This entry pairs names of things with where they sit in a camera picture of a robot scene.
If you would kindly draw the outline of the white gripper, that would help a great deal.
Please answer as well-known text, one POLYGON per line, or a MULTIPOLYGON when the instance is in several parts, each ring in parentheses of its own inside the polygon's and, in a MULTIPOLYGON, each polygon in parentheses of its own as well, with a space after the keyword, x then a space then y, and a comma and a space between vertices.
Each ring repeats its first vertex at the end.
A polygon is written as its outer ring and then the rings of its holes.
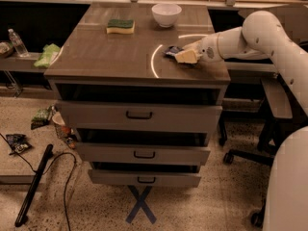
POLYGON ((202 62, 219 62, 221 55, 218 50, 218 34, 206 36, 198 41, 187 44, 175 55, 180 64, 196 64, 202 62))

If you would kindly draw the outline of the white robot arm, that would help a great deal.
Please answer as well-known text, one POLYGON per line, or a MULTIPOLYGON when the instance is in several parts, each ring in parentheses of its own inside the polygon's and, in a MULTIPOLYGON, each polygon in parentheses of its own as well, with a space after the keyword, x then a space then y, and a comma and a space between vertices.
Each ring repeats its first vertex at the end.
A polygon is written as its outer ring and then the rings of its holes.
MULTIPOLYGON (((230 58, 269 58, 308 115, 308 53, 290 40, 274 14, 251 13, 241 27, 187 44, 175 55, 185 64, 230 58)), ((263 231, 308 231, 307 126, 282 142, 269 179, 263 231)))

